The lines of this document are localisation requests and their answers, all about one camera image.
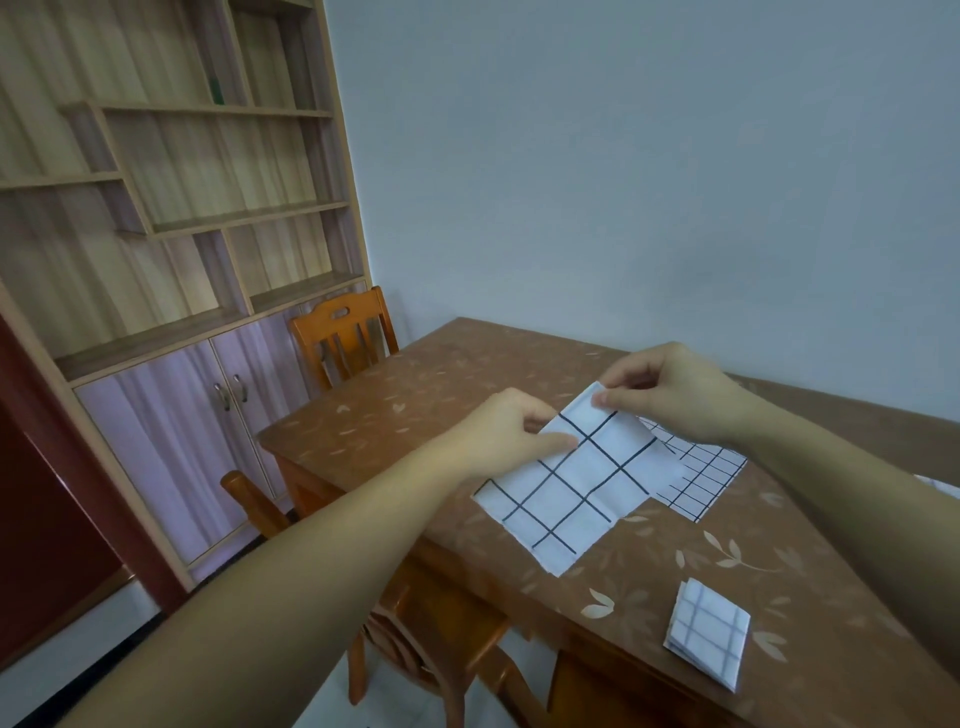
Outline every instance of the right hand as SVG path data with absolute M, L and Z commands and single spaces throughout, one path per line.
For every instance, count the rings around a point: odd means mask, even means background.
M 736 443 L 763 400 L 676 342 L 628 354 L 599 379 L 594 406 L 622 409 L 697 443 Z

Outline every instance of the wooden shelf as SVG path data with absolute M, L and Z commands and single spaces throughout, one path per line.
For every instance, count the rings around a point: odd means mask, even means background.
M 213 308 L 185 319 L 108 341 L 57 359 L 57 366 L 72 387 L 172 352 L 206 338 L 212 330 L 238 323 L 239 311 Z
M 101 101 L 88 99 L 60 107 L 60 111 L 69 113 L 76 109 L 98 109 L 107 113 L 179 113 L 198 114 L 206 116 L 280 116 L 292 118 L 327 119 L 333 116 L 332 111 L 316 109 L 268 109 L 265 107 L 221 106 L 209 104 L 203 106 L 178 106 L 169 104 L 133 104 L 128 102 Z
M 141 235 L 138 232 L 129 231 L 123 231 L 121 234 L 124 237 L 133 238 L 136 240 L 161 240 L 166 237 L 194 235 L 198 232 L 210 232 L 215 230 L 223 230 L 224 228 L 236 228 L 241 225 L 255 225 L 256 223 L 264 223 L 268 220 L 279 220 L 283 217 L 306 215 L 311 212 L 323 212 L 328 209 L 339 209 L 340 207 L 347 206 L 348 203 L 342 200 L 337 200 L 330 203 L 309 200 L 305 203 L 262 207 L 261 209 L 248 209 L 241 212 L 229 212 L 224 215 L 196 217 L 192 220 L 178 220 L 173 223 L 155 223 L 154 232 L 148 235 Z
M 313 0 L 230 0 L 237 10 L 250 12 L 304 12 L 314 8 Z
M 259 313 L 266 315 L 317 298 L 330 291 L 335 291 L 337 288 L 345 288 L 363 279 L 363 275 L 356 273 L 330 271 L 313 278 L 298 280 L 296 283 L 290 283 L 290 285 L 274 288 L 271 291 L 257 293 L 250 296 L 250 303 L 253 306 L 254 315 Z
M 331 271 L 252 296 L 252 316 L 222 307 L 213 308 L 171 324 L 62 356 L 56 360 L 57 365 L 67 383 L 76 389 L 95 379 L 116 374 L 362 280 L 363 274 Z
M 60 187 L 68 184 L 117 182 L 122 179 L 123 176 L 119 172 L 86 172 L 79 175 L 23 177 L 19 180 L 0 180 L 0 192 L 9 192 L 17 189 L 37 189 L 39 187 Z

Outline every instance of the door frame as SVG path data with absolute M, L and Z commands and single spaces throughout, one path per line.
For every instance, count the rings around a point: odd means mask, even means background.
M 2 317 L 0 405 L 157 606 L 168 615 L 179 609 L 186 589 Z

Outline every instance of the green object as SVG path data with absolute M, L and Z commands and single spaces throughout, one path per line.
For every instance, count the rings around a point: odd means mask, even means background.
M 216 76 L 210 77 L 210 93 L 213 94 L 213 103 L 217 106 L 226 106 L 227 102 L 224 101 L 224 90 L 220 88 L 220 79 Z

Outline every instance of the white cloth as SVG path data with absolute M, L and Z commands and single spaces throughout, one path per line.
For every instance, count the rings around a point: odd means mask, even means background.
M 639 418 L 593 407 L 603 388 L 590 385 L 543 428 L 575 435 L 574 451 L 488 480 L 473 495 L 554 576 L 684 472 Z

